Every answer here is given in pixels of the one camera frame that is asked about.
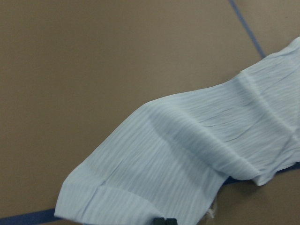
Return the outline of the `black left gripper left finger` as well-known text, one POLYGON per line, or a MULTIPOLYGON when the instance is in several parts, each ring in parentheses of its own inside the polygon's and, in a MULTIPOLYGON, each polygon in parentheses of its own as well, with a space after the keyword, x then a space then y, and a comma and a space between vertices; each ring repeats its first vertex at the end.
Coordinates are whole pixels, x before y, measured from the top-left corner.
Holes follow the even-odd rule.
POLYGON ((153 225, 165 225, 165 218, 163 217, 154 218, 153 225))

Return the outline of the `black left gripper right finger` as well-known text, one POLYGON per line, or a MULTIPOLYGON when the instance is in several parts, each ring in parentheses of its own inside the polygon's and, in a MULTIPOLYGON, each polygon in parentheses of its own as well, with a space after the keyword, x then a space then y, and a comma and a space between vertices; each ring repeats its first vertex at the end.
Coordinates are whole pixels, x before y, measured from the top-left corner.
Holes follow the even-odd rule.
POLYGON ((177 225, 177 219, 175 218, 167 218, 165 220, 166 225, 177 225))

